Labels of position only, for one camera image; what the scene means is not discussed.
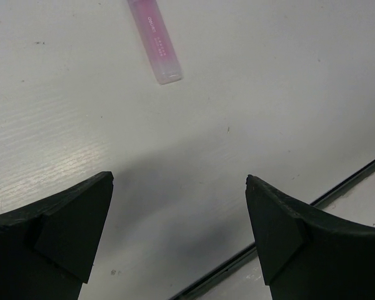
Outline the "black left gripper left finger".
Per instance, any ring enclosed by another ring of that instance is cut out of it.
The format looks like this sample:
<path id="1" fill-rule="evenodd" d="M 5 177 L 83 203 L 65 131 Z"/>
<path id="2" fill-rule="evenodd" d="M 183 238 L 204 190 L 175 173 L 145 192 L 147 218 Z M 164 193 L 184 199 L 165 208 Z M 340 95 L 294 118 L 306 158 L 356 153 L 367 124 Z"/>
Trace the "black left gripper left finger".
<path id="1" fill-rule="evenodd" d="M 0 214 L 0 299 L 77 299 L 89 281 L 113 194 L 100 172 Z"/>

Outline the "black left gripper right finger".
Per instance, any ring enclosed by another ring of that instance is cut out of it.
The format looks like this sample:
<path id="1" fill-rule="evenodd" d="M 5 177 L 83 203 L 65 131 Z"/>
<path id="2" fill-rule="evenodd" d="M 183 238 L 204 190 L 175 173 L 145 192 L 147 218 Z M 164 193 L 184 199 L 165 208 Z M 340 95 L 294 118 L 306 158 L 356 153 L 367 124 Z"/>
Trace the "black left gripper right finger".
<path id="1" fill-rule="evenodd" d="M 375 299 L 375 227 L 324 212 L 255 176 L 246 202 L 273 299 Z"/>

